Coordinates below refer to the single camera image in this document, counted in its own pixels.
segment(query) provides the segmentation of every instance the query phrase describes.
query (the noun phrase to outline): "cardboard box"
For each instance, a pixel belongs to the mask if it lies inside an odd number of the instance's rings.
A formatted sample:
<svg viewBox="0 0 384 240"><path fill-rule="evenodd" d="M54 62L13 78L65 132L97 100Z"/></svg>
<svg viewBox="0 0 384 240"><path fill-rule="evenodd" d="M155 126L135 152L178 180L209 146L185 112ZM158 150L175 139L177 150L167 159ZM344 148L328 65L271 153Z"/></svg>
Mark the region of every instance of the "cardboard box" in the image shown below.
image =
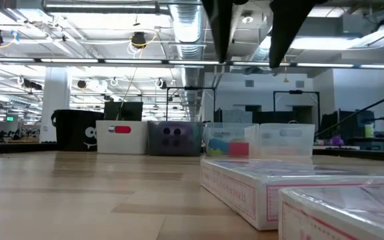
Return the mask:
<svg viewBox="0 0 384 240"><path fill-rule="evenodd" d="M282 189L279 239L384 239L384 186Z"/></svg>
<svg viewBox="0 0 384 240"><path fill-rule="evenodd" d="M202 160L201 184L256 229L273 230L283 187L384 185L384 176L282 161Z"/></svg>

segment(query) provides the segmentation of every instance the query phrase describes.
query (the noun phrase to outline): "white box with red label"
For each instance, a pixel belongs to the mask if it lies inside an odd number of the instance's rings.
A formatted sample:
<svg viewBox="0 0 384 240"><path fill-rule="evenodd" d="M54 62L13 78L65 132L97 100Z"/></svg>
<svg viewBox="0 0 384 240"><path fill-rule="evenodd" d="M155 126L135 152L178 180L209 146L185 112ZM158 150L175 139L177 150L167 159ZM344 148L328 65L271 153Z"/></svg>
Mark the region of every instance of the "white box with red label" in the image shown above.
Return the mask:
<svg viewBox="0 0 384 240"><path fill-rule="evenodd" d="M384 185L384 176L282 161L202 160L201 184L256 229L274 230L284 187Z"/></svg>
<svg viewBox="0 0 384 240"><path fill-rule="evenodd" d="M279 239L384 239L384 186L282 189Z"/></svg>
<svg viewBox="0 0 384 240"><path fill-rule="evenodd" d="M97 152L146 154L147 122L96 121Z"/></svg>

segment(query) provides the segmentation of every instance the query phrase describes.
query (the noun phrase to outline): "wooden floor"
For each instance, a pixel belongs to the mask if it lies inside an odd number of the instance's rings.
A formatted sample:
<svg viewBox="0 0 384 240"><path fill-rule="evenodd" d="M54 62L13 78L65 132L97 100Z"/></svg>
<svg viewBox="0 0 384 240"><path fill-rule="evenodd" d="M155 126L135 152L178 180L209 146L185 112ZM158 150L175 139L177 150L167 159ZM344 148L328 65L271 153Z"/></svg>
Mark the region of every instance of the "wooden floor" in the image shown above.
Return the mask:
<svg viewBox="0 0 384 240"><path fill-rule="evenodd" d="M324 166L384 173L384 162L315 156ZM0 155L0 240L277 239L199 183L199 158Z"/></svg>

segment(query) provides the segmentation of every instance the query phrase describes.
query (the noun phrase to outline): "black trash bin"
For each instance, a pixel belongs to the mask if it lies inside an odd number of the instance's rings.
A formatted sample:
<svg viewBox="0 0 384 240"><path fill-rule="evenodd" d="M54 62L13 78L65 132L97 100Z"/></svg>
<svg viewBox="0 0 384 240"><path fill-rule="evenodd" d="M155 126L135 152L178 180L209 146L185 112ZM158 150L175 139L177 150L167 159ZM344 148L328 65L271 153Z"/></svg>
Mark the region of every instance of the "black trash bin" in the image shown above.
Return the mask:
<svg viewBox="0 0 384 240"><path fill-rule="evenodd" d="M56 127L60 151L96 151L96 120L104 120L104 113L82 110L56 110L51 116Z"/></svg>

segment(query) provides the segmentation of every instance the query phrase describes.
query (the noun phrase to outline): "column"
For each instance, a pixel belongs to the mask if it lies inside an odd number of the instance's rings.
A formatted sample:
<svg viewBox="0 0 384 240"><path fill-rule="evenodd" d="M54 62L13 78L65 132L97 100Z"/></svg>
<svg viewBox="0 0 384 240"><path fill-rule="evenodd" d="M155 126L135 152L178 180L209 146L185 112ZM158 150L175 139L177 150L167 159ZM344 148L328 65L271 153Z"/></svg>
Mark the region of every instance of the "column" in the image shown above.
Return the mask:
<svg viewBox="0 0 384 240"><path fill-rule="evenodd" d="M56 141L56 128L51 123L54 110L69 109L71 76L67 67L47 67L45 72L43 112L39 142Z"/></svg>
<svg viewBox="0 0 384 240"><path fill-rule="evenodd" d="M204 90L201 101L201 119L202 121L214 121L214 92L213 90Z"/></svg>

